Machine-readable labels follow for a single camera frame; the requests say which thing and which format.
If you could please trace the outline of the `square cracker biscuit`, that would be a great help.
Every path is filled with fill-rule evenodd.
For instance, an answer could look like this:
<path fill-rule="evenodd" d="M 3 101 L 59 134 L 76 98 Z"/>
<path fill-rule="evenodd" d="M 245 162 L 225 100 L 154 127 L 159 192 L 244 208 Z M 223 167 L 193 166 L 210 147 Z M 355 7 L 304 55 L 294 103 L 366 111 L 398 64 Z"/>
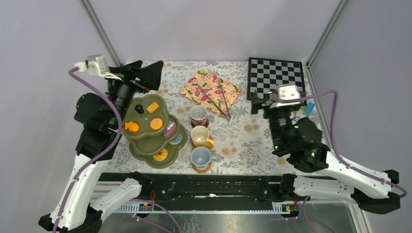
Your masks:
<path fill-rule="evenodd" d="M 153 114 L 159 108 L 160 108 L 160 105 L 156 101 L 154 101 L 146 108 L 146 110 L 147 110 L 148 113 Z"/>

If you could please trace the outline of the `round waffle biscuit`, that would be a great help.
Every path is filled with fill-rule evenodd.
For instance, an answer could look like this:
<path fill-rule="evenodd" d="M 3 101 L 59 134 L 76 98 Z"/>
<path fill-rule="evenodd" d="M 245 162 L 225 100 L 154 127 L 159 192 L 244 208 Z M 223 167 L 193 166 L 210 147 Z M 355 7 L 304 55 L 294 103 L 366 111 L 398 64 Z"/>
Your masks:
<path fill-rule="evenodd" d="M 159 130 L 163 127 L 163 120 L 160 118 L 153 118 L 150 122 L 150 127 L 152 130 Z"/>

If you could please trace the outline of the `orange star cookie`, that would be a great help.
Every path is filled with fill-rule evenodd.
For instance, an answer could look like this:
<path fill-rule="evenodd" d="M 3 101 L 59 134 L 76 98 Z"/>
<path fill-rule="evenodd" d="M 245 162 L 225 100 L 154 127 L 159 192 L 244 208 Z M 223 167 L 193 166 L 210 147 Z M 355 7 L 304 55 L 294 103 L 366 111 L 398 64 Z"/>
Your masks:
<path fill-rule="evenodd" d="M 129 121 L 129 122 L 125 122 L 124 124 L 124 130 L 128 130 L 132 133 L 136 133 L 139 131 L 139 125 L 136 122 L 133 121 Z"/>

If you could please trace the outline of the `dark brown wooden coaster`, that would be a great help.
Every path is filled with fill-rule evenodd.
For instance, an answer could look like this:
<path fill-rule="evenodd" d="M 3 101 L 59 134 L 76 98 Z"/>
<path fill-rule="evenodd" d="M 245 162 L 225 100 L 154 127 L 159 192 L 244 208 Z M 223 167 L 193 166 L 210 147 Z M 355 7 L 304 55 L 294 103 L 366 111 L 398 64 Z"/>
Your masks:
<path fill-rule="evenodd" d="M 204 127 L 208 127 L 209 126 L 209 120 L 208 119 L 206 119 L 205 120 L 205 122 L 194 122 L 194 121 L 191 121 L 191 126 L 194 128 L 194 127 L 196 127 L 196 126 L 204 126 Z"/>

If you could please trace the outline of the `yellow mug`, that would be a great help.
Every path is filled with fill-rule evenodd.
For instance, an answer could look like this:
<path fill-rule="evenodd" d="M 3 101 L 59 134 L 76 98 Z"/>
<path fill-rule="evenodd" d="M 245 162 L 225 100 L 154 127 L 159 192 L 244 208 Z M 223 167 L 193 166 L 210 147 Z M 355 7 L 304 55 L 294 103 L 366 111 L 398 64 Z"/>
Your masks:
<path fill-rule="evenodd" d="M 209 137 L 209 130 L 204 126 L 196 126 L 190 132 L 191 141 L 196 145 L 205 145 L 207 142 L 215 146 L 213 139 Z"/>

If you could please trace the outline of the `blue donut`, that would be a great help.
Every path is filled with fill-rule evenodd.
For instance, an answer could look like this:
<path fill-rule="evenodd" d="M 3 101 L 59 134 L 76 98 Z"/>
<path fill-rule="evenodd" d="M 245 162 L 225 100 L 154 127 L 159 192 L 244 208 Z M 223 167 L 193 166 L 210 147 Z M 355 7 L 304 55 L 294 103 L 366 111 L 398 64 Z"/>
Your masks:
<path fill-rule="evenodd" d="M 181 133 L 179 133 L 178 135 L 177 135 L 177 137 L 173 140 L 173 141 L 171 141 L 170 142 L 170 144 L 171 145 L 177 145 L 177 144 L 179 144 L 181 141 L 182 141 L 182 134 Z"/>

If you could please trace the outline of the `woven rattan coaster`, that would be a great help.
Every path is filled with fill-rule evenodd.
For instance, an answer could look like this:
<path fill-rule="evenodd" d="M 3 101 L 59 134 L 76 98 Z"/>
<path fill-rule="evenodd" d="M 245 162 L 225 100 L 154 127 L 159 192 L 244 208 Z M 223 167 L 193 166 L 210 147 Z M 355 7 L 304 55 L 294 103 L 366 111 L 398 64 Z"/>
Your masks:
<path fill-rule="evenodd" d="M 198 148 L 198 147 L 205 147 L 205 148 L 207 148 L 208 150 L 212 150 L 212 148 L 214 147 L 214 145 L 213 144 L 210 144 L 210 143 L 206 143 L 205 145 L 196 145 L 196 144 L 194 144 L 193 142 L 191 142 L 191 148 L 192 148 L 192 150 L 194 150 L 195 148 Z"/>

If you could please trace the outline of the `light blue mug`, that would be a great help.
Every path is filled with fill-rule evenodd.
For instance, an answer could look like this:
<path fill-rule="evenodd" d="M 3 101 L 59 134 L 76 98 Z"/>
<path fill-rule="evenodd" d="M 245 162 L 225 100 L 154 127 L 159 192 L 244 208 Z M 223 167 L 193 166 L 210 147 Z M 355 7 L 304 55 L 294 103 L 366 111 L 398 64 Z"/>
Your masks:
<path fill-rule="evenodd" d="M 205 147 L 195 148 L 190 155 L 191 163 L 196 166 L 204 166 L 209 162 L 216 161 L 217 157 L 212 155 L 211 152 Z"/>

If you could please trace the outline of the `light brown wooden coaster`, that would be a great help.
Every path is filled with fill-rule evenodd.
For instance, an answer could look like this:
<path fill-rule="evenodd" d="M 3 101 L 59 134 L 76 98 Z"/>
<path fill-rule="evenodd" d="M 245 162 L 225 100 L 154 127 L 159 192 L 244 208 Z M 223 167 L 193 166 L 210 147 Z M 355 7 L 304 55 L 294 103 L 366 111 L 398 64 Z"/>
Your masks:
<path fill-rule="evenodd" d="M 200 174 L 207 173 L 212 167 L 211 162 L 209 162 L 207 165 L 204 165 L 204 166 L 196 166 L 194 163 L 192 163 L 191 165 L 192 165 L 193 170 Z"/>

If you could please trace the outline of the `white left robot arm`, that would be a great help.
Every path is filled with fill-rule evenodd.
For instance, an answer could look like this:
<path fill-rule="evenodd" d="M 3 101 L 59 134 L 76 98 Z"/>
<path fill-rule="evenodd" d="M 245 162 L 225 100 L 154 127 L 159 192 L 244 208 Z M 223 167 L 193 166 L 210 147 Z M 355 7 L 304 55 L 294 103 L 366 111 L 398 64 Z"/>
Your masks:
<path fill-rule="evenodd" d="M 149 197 L 149 184 L 129 176 L 97 200 L 94 188 L 121 138 L 123 120 L 138 86 L 115 75 L 105 57 L 89 56 L 69 70 L 69 75 L 90 88 L 77 102 L 75 119 L 83 124 L 74 165 L 56 208 L 39 219 L 52 233 L 96 233 L 103 222 L 127 201 Z"/>

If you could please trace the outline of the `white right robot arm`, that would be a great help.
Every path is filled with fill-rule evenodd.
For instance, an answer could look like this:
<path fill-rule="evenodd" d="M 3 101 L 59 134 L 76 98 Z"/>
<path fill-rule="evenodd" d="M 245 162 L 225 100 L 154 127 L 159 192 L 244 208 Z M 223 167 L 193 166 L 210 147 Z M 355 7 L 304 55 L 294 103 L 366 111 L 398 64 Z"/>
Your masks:
<path fill-rule="evenodd" d="M 273 203 L 284 204 L 282 212 L 295 216 L 297 204 L 311 198 L 343 200 L 373 214 L 387 214 L 400 208 L 400 195 L 391 191 L 399 181 L 394 170 L 377 172 L 335 154 L 322 143 L 322 131 L 309 117 L 296 118 L 301 103 L 282 105 L 270 100 L 271 90 L 292 89 L 293 98 L 305 91 L 300 63 L 249 61 L 248 77 L 241 80 L 247 93 L 223 81 L 224 98 L 233 104 L 233 128 L 240 117 L 249 119 L 259 110 L 267 122 L 263 138 L 250 139 L 261 144 L 277 158 L 284 159 L 301 175 L 211 176 L 176 174 L 138 174 L 142 181 L 139 197 L 148 206 L 154 201 L 171 211 L 269 211 Z"/>

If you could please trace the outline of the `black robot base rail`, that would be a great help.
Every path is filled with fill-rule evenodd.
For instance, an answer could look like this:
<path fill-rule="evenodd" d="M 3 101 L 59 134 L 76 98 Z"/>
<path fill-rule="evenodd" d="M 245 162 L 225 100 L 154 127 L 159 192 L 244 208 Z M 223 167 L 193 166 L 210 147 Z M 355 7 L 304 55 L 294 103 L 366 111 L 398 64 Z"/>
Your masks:
<path fill-rule="evenodd" d="M 303 201 L 281 176 L 104 173 L 100 182 L 142 182 L 142 200 L 153 200 L 168 211 L 269 211 L 274 202 Z"/>

